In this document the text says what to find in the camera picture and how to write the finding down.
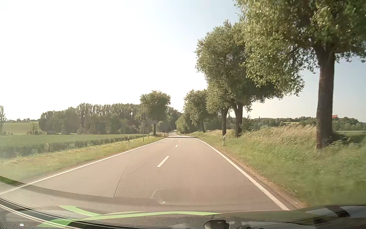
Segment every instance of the asphalt road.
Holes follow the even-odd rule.
[[[108,200],[152,200],[168,209],[208,206],[236,211],[281,210],[271,193],[264,193],[210,146],[174,133],[144,147],[36,181],[32,186]],[[19,191],[4,195],[11,199],[24,195],[38,198]]]

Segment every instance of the white edge line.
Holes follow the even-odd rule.
[[[256,187],[259,188],[259,190],[261,190],[265,195],[267,195],[267,197],[269,197],[276,205],[278,205],[282,210],[285,211],[290,211],[290,209],[285,206],[280,200],[278,200],[274,195],[272,195],[268,190],[266,190],[266,188],[264,188],[262,185],[260,185],[255,179],[253,179],[250,175],[248,175],[244,170],[242,170],[238,165],[236,165],[235,163],[233,163],[230,159],[228,159],[224,154],[222,154],[221,152],[219,152],[218,150],[216,150],[214,147],[212,147],[211,145],[203,142],[202,140],[195,138],[199,141],[201,141],[202,143],[208,145],[211,149],[214,149],[214,151],[216,151],[217,153],[219,153],[223,158],[225,158],[230,164],[232,164],[236,169],[238,169],[238,171],[240,171],[246,178],[248,178],[248,180],[250,180]]]
[[[88,165],[95,164],[95,163],[97,163],[97,162],[100,162],[100,161],[103,161],[103,160],[106,160],[106,159],[113,158],[113,157],[115,157],[115,156],[119,156],[119,155],[124,154],[124,153],[131,152],[131,151],[133,151],[133,150],[135,150],[135,149],[139,149],[139,148],[142,148],[142,147],[144,147],[144,146],[151,145],[151,144],[153,144],[153,143],[157,143],[157,142],[159,142],[159,141],[155,141],[155,142],[152,142],[152,143],[149,143],[149,144],[146,144],[146,145],[140,146],[140,147],[138,147],[138,148],[130,149],[130,150],[127,150],[127,151],[122,152],[122,153],[118,153],[118,154],[115,154],[115,155],[112,155],[112,156],[108,156],[108,157],[106,157],[106,158],[99,159],[99,160],[97,160],[97,161],[93,161],[93,162],[90,162],[90,163],[87,163],[87,164],[84,164],[84,165],[80,165],[80,166],[77,166],[77,167],[74,167],[74,168],[71,168],[71,169],[67,169],[67,170],[65,170],[65,171],[62,171],[62,172],[59,172],[59,173],[56,173],[56,174],[53,174],[53,175],[50,175],[50,176],[47,176],[47,177],[44,177],[44,178],[38,179],[38,180],[34,180],[34,181],[29,182],[29,183],[26,183],[26,184],[24,184],[24,185],[20,185],[20,186],[18,186],[18,187],[13,188],[13,189],[10,189],[10,190],[7,190],[7,191],[4,191],[4,192],[1,192],[1,193],[0,193],[0,195],[5,194],[5,193],[8,193],[8,192],[11,192],[11,191],[14,191],[14,190],[17,190],[17,189],[20,189],[20,188],[23,188],[23,187],[26,187],[26,186],[28,186],[28,185],[33,185],[33,184],[35,184],[35,183],[37,183],[37,182],[40,182],[40,181],[43,181],[43,180],[47,180],[47,179],[49,179],[49,178],[52,178],[52,177],[55,177],[55,176],[58,176],[58,175],[61,175],[61,174],[67,173],[67,172],[71,172],[71,171],[76,170],[76,169],[83,168],[83,167],[88,166]]]
[[[168,158],[169,158],[169,156],[166,156],[166,157],[165,157],[165,159],[163,159],[163,161],[162,161],[162,162],[160,162],[160,164],[159,164],[158,166],[156,166],[156,167],[160,167],[160,166],[162,166],[162,165],[163,165],[163,163],[165,163],[165,161],[166,161]]]

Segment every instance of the sky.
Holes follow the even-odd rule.
[[[160,90],[182,111],[188,91],[207,87],[197,40],[237,12],[232,0],[0,0],[0,105],[8,119],[38,119]],[[302,75],[298,97],[255,103],[249,116],[315,117],[318,73]],[[335,66],[333,114],[366,122],[366,63]]]

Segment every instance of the meadow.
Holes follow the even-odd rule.
[[[347,136],[353,139],[358,133]],[[308,206],[366,203],[366,133],[356,142],[338,141],[315,149],[316,128],[283,126],[245,132],[234,138],[221,130],[192,133]]]

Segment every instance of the windshield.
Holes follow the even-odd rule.
[[[366,1],[0,1],[1,226],[339,204],[366,205]]]

